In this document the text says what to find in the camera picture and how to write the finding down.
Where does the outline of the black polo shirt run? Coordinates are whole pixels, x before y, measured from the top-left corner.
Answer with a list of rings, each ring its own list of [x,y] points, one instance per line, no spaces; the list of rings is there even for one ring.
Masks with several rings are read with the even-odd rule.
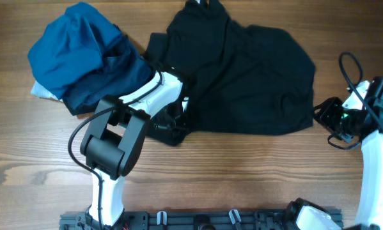
[[[187,1],[146,59],[183,84],[192,132],[285,135],[313,125],[316,68],[285,30],[234,21],[219,1]]]

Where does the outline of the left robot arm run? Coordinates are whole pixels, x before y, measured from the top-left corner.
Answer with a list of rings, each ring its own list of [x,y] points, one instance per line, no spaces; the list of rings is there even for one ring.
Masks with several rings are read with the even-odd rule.
[[[99,101],[80,147],[93,180],[86,229],[122,228],[125,177],[139,159],[152,118],[176,102],[182,88],[178,77],[156,72],[138,90]]]

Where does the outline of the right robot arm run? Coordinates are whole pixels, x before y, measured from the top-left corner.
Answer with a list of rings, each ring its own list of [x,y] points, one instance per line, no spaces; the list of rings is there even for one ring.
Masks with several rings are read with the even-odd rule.
[[[358,137],[363,180],[353,229],[383,229],[383,77],[360,83],[345,101],[328,98],[313,117],[331,137],[347,143]]]

